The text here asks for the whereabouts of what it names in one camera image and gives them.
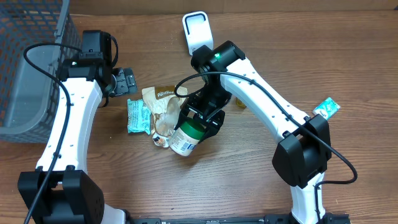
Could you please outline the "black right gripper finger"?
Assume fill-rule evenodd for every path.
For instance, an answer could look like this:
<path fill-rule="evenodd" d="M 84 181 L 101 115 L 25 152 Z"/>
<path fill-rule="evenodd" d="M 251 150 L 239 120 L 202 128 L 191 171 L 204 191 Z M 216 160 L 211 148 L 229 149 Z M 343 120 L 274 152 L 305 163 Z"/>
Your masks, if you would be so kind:
<path fill-rule="evenodd" d="M 213 115 L 208 121 L 205 122 L 205 133 L 201 139 L 204 141 L 212 136 L 215 136 L 223 125 L 225 117 L 225 112 L 219 110 L 215 115 Z"/>
<path fill-rule="evenodd" d="M 183 107 L 178 116 L 177 124 L 175 125 L 174 130 L 176 131 L 181 125 L 190 119 L 189 112 L 192 112 L 190 107 Z"/>

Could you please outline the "brown Pantree snack bag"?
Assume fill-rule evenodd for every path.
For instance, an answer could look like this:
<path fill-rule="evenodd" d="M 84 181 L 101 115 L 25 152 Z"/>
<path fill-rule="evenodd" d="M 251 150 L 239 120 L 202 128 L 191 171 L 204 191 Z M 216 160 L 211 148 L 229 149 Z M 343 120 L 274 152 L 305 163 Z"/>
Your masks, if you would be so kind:
<path fill-rule="evenodd" d="M 142 89 L 142 99 L 154 119 L 150 134 L 156 146 L 167 148 L 186 98 L 175 95 L 175 86 L 152 86 Z"/>

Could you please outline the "green lid white jar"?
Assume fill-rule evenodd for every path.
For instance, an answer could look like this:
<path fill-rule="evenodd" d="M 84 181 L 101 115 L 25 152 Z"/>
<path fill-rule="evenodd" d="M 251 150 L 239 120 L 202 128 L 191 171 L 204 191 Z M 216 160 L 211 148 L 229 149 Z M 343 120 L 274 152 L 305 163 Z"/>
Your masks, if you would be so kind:
<path fill-rule="evenodd" d="M 177 128 L 170 138 L 169 146 L 173 152 L 181 156 L 189 156 L 205 134 L 205 128 L 197 121 L 189 118 Z"/>

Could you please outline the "yellow oil bottle silver cap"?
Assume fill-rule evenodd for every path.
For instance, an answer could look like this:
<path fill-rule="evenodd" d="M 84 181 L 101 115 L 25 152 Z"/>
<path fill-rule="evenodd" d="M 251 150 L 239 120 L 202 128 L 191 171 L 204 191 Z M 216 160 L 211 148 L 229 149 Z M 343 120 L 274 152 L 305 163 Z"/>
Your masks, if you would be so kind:
<path fill-rule="evenodd" d="M 239 98 L 236 98 L 236 105 L 243 109 L 247 108 L 247 106 Z"/>

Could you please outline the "teal wet wipes pack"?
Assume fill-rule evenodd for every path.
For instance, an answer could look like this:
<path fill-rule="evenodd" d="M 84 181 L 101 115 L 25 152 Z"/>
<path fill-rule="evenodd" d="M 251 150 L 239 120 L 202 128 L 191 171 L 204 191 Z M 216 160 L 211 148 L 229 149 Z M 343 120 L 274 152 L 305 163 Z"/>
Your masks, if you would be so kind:
<path fill-rule="evenodd" d="M 150 135 L 150 109 L 144 100 L 127 100 L 128 133 L 146 133 Z"/>

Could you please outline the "small teal tissue pack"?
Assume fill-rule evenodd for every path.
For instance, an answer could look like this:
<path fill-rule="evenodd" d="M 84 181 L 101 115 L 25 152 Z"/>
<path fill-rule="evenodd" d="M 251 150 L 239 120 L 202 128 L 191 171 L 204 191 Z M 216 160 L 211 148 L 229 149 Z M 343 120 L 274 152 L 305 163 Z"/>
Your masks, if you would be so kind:
<path fill-rule="evenodd" d="M 341 106 L 336 103 L 331 97 L 320 103 L 314 110 L 313 114 L 320 114 L 326 120 L 329 120 L 334 114 L 338 112 Z"/>

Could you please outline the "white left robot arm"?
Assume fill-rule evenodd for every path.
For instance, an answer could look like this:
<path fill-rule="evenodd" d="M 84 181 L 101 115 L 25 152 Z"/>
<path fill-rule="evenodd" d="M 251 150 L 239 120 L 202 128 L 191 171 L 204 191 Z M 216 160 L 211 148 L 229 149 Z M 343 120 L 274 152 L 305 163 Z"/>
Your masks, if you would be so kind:
<path fill-rule="evenodd" d="M 26 62 L 60 89 L 57 112 L 46 148 L 35 170 L 21 172 L 17 188 L 28 208 L 25 223 L 130 223 L 129 212 L 104 201 L 87 174 L 87 152 L 96 110 L 109 99 L 134 94 L 131 68 L 116 67 L 118 43 L 101 30 L 83 32 L 77 53 L 65 59 L 59 76 Z"/>

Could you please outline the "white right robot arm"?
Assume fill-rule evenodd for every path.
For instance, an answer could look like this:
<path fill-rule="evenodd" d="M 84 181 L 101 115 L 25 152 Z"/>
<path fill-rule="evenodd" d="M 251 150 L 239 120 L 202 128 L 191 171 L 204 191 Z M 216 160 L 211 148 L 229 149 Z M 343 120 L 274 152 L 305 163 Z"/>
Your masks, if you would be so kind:
<path fill-rule="evenodd" d="M 203 142 L 223 125 L 222 110 L 236 96 L 265 125 L 277 144 L 272 165 L 290 186 L 292 209 L 282 219 L 289 223 L 327 223 L 331 217 L 322 202 L 322 184 L 331 159 L 328 121 L 309 117 L 278 94 L 233 42 L 212 50 L 202 45 L 192 55 L 195 77 L 204 86 L 186 94 L 176 134 Z"/>

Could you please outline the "white barcode scanner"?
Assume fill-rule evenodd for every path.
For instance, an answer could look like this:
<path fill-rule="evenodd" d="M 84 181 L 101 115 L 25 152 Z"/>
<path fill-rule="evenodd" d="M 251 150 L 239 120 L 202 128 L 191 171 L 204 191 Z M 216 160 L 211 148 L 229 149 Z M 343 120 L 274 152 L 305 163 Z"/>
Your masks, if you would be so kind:
<path fill-rule="evenodd" d="M 196 11 L 184 15 L 182 24 L 189 55 L 192 56 L 194 51 L 203 45 L 213 50 L 213 36 L 208 15 L 205 12 Z"/>

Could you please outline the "dark grey plastic basket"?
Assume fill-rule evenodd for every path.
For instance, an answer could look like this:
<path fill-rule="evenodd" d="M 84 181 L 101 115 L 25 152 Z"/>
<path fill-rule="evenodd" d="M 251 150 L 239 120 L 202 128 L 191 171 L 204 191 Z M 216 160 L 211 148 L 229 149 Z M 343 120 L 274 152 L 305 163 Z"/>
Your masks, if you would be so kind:
<path fill-rule="evenodd" d="M 69 0 L 1 1 L 1 140 L 47 142 L 59 87 L 32 66 L 58 76 L 81 39 Z"/>

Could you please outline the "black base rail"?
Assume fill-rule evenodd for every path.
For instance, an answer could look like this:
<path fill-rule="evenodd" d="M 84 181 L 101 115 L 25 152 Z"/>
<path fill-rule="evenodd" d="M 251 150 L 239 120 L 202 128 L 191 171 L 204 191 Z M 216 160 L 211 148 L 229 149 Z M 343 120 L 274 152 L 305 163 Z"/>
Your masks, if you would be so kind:
<path fill-rule="evenodd" d="M 131 218 L 128 224 L 289 224 L 297 223 L 291 214 L 265 215 L 264 217 L 238 217 L 238 218 L 207 218 L 207 219 L 171 219 L 159 218 Z"/>

